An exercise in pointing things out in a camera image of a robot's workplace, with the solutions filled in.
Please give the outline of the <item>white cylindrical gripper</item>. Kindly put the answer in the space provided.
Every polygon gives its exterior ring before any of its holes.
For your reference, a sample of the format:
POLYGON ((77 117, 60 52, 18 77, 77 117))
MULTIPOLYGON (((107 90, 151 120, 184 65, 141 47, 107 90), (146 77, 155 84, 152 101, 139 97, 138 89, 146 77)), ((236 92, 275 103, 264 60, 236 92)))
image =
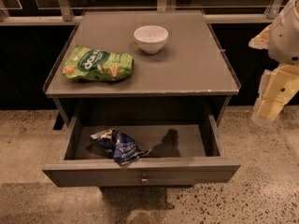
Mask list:
POLYGON ((290 0, 273 20, 254 36, 249 47, 268 49, 269 57, 281 63, 262 74, 252 121, 266 125, 299 92, 299 0, 290 0))

